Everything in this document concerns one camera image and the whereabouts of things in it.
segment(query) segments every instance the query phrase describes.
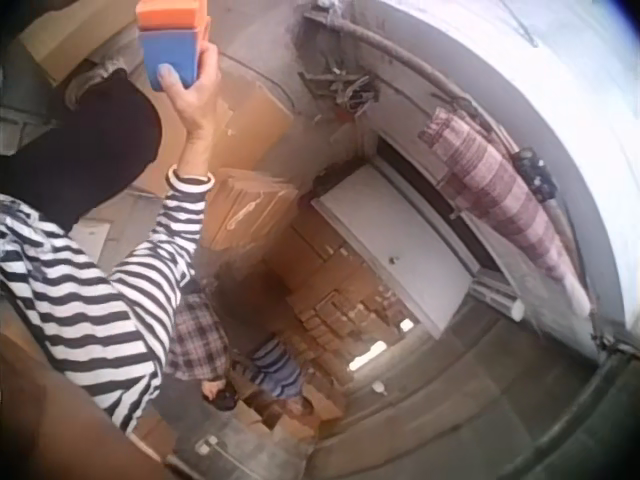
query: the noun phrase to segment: shoe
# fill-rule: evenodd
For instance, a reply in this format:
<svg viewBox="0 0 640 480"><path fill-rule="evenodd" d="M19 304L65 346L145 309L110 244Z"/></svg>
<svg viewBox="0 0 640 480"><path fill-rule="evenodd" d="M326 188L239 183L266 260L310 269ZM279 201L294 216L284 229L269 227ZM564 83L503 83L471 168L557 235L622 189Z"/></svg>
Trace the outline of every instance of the shoe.
<svg viewBox="0 0 640 480"><path fill-rule="evenodd" d="M70 110L76 110L80 97L92 86L102 82L118 69L131 74L143 63L142 47L138 43L138 28L135 24L125 27L103 45L89 59L97 65L86 73L75 77L64 92L64 102Z"/></svg>

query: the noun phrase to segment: white cabinet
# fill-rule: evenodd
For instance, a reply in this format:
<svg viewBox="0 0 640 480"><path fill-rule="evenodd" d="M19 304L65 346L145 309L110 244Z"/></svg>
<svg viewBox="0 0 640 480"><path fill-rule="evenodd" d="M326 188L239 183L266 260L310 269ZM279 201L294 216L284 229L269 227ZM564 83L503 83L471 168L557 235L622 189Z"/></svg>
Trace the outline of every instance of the white cabinet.
<svg viewBox="0 0 640 480"><path fill-rule="evenodd" d="M365 166L318 199L316 207L439 337L471 275L413 206Z"/></svg>

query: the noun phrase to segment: orange sponge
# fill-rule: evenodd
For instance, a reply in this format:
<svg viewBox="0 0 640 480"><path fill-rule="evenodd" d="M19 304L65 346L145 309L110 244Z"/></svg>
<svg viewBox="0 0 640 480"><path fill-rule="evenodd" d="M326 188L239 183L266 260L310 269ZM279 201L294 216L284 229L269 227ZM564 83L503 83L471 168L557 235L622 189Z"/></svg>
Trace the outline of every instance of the orange sponge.
<svg viewBox="0 0 640 480"><path fill-rule="evenodd" d="M139 0L140 30L198 29L207 22L206 0Z"/></svg>

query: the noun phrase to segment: blue sponge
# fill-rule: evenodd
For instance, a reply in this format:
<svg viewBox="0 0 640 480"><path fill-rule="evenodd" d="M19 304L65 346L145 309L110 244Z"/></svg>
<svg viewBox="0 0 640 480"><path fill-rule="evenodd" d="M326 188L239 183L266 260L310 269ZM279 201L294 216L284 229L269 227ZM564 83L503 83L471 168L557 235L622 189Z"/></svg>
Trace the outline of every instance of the blue sponge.
<svg viewBox="0 0 640 480"><path fill-rule="evenodd" d="M170 64L185 88L198 78L198 30L149 30L140 32L144 50L144 66L151 88L162 91L158 81L158 66Z"/></svg>

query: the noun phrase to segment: sponge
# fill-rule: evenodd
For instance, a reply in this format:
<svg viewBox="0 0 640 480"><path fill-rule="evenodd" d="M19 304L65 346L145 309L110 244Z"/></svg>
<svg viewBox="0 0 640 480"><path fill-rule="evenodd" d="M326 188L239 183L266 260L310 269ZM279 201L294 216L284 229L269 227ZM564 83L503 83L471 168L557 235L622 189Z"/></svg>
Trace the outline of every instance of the sponge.
<svg viewBox="0 0 640 480"><path fill-rule="evenodd" d="M170 64L185 88L198 78L198 56L209 37L206 0L139 0L136 8L144 65L151 87L159 92L158 66Z"/></svg>
<svg viewBox="0 0 640 480"><path fill-rule="evenodd" d="M206 0L139 0L140 30L193 30L207 18Z"/></svg>
<svg viewBox="0 0 640 480"><path fill-rule="evenodd" d="M180 77L182 85L189 88L198 78L198 53L200 32L198 30L151 30L140 32L140 43L144 50L144 66L147 69L151 88L162 91L158 80L158 66L171 65Z"/></svg>

